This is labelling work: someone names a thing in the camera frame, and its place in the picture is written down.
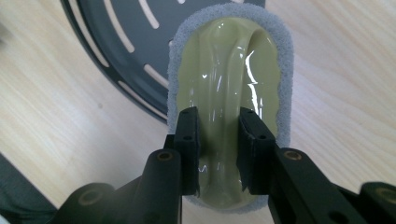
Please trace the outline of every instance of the yellow-green gel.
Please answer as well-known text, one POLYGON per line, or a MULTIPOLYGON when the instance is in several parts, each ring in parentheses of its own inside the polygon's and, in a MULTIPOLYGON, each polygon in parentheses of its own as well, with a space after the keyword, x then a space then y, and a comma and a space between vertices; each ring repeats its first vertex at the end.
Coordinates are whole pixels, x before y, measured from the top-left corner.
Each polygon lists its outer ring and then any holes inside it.
POLYGON ((183 49, 178 81, 177 109, 198 107, 199 200, 215 209, 251 203, 256 196, 242 192, 236 168, 239 108, 254 110, 277 134, 280 71, 273 39, 254 21, 210 21, 183 49))

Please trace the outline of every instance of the gray foam layer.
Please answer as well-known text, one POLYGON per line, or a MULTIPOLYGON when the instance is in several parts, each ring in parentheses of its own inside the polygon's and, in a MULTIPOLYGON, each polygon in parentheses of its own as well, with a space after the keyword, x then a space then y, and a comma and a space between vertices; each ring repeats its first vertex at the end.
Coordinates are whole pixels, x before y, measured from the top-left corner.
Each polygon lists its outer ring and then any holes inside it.
MULTIPOLYGON (((277 62, 281 72, 281 79, 278 88, 280 106, 276 120, 278 128, 276 142, 280 147, 288 147, 290 144, 290 112, 293 75, 293 45, 291 36, 278 16, 268 12, 263 7, 258 7, 252 4, 228 3, 206 7, 192 14, 179 26, 169 53, 169 133, 175 133, 177 126, 177 92, 179 85, 177 81, 177 73, 178 68, 181 65, 181 55, 184 46, 197 28, 208 21, 213 21, 223 17, 239 17, 255 21, 274 39, 278 52, 277 62)), ((250 204, 245 208, 230 212, 244 213, 247 211, 257 210, 266 205, 264 201, 266 200, 259 198, 257 202, 250 204)))

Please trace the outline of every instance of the wooden table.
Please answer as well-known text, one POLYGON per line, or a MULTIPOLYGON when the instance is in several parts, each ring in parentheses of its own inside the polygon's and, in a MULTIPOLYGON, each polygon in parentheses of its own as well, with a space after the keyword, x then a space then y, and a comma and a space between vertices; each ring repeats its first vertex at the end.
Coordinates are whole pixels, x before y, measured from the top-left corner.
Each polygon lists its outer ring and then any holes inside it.
MULTIPOLYGON (((291 146, 358 192, 396 185, 396 1, 267 2, 295 47, 291 146)), ((59 1, 0 1, 0 150, 60 206, 76 188, 119 187, 162 147, 165 124, 92 63, 59 1)), ((185 223, 271 223, 184 202, 185 223)))

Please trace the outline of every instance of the curved slot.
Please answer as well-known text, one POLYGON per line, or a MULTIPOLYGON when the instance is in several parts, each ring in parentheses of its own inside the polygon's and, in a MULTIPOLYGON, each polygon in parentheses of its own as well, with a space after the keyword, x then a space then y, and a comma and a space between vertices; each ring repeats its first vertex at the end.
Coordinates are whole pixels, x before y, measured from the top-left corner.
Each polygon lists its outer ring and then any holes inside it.
POLYGON ((70 0, 70 7, 72 8, 73 14, 76 18, 77 24, 79 26, 79 29, 81 30, 82 34, 84 35, 85 39, 88 42, 88 45, 90 46, 91 50, 93 51, 93 54, 96 56, 98 61, 104 66, 104 67, 109 67, 107 60, 99 50, 99 48, 96 46, 95 42, 93 41, 93 38, 88 31, 87 26, 85 25, 84 20, 82 19, 81 12, 79 11, 78 8, 78 3, 77 0, 70 0))
POLYGON ((168 89, 168 80, 161 76, 161 74, 159 74, 151 65, 146 63, 143 69, 149 76, 151 76, 154 80, 160 83, 163 87, 168 89))
POLYGON ((163 114, 161 111, 159 111, 158 109, 147 103, 145 100, 143 100, 136 92, 134 92, 131 88, 129 88, 127 84, 125 84, 122 81, 119 81, 118 83, 123 89, 128 91, 128 93, 131 94, 137 102, 139 102, 140 104, 142 104, 143 106, 145 106, 146 108, 148 108, 150 111, 154 112, 156 115, 160 116, 161 118, 168 119, 168 117, 166 117, 165 114, 163 114))
POLYGON ((148 22, 150 23, 151 27, 153 29, 158 29, 160 27, 160 24, 158 23, 157 19, 155 19, 154 14, 152 14, 151 9, 149 8, 149 4, 147 0, 139 0, 139 4, 143 9, 143 12, 146 15, 146 18, 148 19, 148 22))
POLYGON ((114 29, 116 30, 117 35, 120 38, 123 46, 128 50, 128 52, 134 52, 134 45, 131 43, 131 40, 123 31, 119 19, 117 18, 116 12, 114 11, 113 5, 111 4, 111 0, 104 0, 106 12, 108 17, 110 18, 111 24, 113 25, 114 29))

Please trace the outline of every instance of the black mechanical part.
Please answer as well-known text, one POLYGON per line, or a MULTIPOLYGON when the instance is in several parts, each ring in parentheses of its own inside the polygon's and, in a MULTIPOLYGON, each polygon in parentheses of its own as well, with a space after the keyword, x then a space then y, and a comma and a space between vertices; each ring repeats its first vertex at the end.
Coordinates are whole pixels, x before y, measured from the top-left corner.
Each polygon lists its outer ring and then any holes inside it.
MULTIPOLYGON (((269 194, 276 224, 396 223, 394 186, 367 183, 358 195, 332 184, 302 151, 279 148, 260 118, 245 108, 238 138, 243 187, 269 194)), ((196 108, 180 113, 176 134, 166 136, 164 148, 149 156, 140 177, 116 191, 104 184, 78 189, 51 223, 181 223, 181 195, 199 188, 196 108)))
POLYGON ((190 107, 178 115, 173 149, 181 155, 182 193, 199 194, 198 159, 200 154, 198 109, 190 107))

